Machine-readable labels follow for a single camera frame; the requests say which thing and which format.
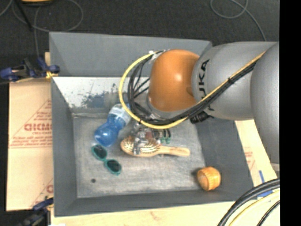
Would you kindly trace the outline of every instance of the wooden object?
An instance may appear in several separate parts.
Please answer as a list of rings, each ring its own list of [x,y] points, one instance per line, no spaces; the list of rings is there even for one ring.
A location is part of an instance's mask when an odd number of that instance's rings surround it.
[[[155,139],[150,139],[149,143],[147,143],[144,147],[140,149],[140,154],[135,155],[133,153],[134,148],[134,140],[132,137],[125,138],[120,143],[121,149],[132,156],[137,157],[152,157],[158,154],[169,154],[174,156],[189,156],[190,150],[185,147],[173,147],[173,146],[163,146]]]

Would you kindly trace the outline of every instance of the blue plastic bottle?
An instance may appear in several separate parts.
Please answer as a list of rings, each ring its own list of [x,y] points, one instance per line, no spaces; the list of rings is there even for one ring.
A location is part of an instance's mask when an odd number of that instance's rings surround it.
[[[122,105],[114,105],[109,111],[107,122],[96,129],[95,140],[103,146],[111,146],[117,140],[119,131],[130,121],[131,116]]]

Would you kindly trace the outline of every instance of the yellow cable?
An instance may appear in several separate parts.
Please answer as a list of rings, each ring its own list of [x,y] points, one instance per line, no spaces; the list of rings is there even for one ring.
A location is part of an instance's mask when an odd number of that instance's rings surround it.
[[[268,201],[274,200],[275,198],[278,198],[280,196],[280,190],[277,190],[261,199],[256,200],[249,206],[247,206],[244,210],[242,210],[229,224],[229,226],[233,226],[244,214],[246,214],[248,211],[252,210],[255,206],[260,206],[263,203],[266,203]]]
[[[151,53],[151,54],[147,54],[142,56],[141,58],[137,59],[135,62],[133,62],[124,72],[124,74],[121,77],[120,80],[120,84],[119,84],[119,90],[118,90],[118,94],[119,94],[119,100],[122,104],[122,107],[125,109],[125,111],[137,122],[141,123],[142,125],[145,125],[149,128],[153,128],[153,129],[168,129],[171,127],[174,127],[176,125],[179,125],[181,122],[183,122],[184,120],[186,120],[188,118],[188,116],[179,119],[173,123],[167,124],[167,125],[153,125],[150,123],[147,123],[145,121],[142,121],[138,116],[136,116],[135,114],[133,114],[131,112],[131,110],[127,107],[126,103],[123,100],[123,96],[122,96],[122,89],[123,89],[123,84],[124,81],[128,75],[128,73],[137,65],[139,64],[141,61],[147,59],[150,56],[153,56],[154,54],[156,54],[157,52]],[[243,66],[242,68],[240,68],[238,71],[236,71],[235,73],[233,73],[228,79],[226,79],[223,83],[221,83],[218,87],[216,87],[213,91],[211,91],[209,94],[207,94],[202,100],[200,100],[196,105],[202,103],[204,100],[206,100],[208,97],[210,97],[215,91],[217,91],[220,87],[222,87],[224,84],[228,83],[229,79],[232,79],[235,75],[237,75],[238,73],[240,73],[242,70],[244,70],[245,68],[247,68],[248,66],[250,66],[251,64],[253,64],[256,60],[258,60],[265,52],[259,54],[258,56],[256,56],[254,59],[252,59],[250,62],[248,62],[245,66]]]

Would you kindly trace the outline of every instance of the hairbrush handle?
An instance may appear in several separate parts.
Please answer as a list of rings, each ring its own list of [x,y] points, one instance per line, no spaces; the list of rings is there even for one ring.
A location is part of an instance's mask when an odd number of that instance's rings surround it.
[[[157,151],[158,154],[170,154],[174,156],[189,156],[190,150],[185,147],[173,147],[161,145]]]

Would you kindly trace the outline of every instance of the black carpet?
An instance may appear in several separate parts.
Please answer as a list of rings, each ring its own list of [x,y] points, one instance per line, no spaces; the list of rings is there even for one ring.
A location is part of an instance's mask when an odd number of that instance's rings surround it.
[[[0,14],[10,0],[0,0]],[[280,0],[247,0],[247,11],[235,19],[225,19],[210,8],[210,0],[56,0],[38,7],[22,5],[33,25],[43,30],[143,35],[168,38],[209,40],[219,45],[236,41],[279,41]],[[245,5],[246,0],[235,0]],[[242,11],[238,5],[216,0],[214,7],[223,15],[235,16]],[[34,32],[20,22],[16,5],[0,16],[0,69],[17,66],[23,58],[35,58],[49,50],[48,33]],[[8,138],[8,87],[0,85],[0,226],[13,226],[29,212],[4,212]]]

